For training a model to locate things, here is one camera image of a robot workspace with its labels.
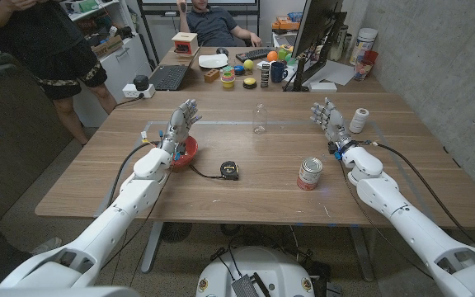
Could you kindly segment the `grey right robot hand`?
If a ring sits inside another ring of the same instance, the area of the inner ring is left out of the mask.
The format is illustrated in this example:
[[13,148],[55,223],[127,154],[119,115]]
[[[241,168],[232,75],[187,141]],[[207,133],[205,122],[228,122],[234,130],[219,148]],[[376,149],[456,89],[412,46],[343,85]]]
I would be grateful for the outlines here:
[[313,115],[311,121],[318,124],[324,131],[328,141],[333,142],[339,149],[346,146],[353,139],[344,125],[344,118],[336,106],[325,98],[320,104],[315,102],[311,107]]

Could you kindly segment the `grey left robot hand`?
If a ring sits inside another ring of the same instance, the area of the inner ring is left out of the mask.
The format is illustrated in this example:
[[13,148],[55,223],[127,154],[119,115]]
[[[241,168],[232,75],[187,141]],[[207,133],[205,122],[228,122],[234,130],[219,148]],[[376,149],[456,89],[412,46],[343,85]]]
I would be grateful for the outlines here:
[[191,126],[202,118],[201,115],[197,115],[197,111],[196,99],[188,99],[180,104],[173,111],[158,147],[173,153],[180,144],[183,144],[189,137]]

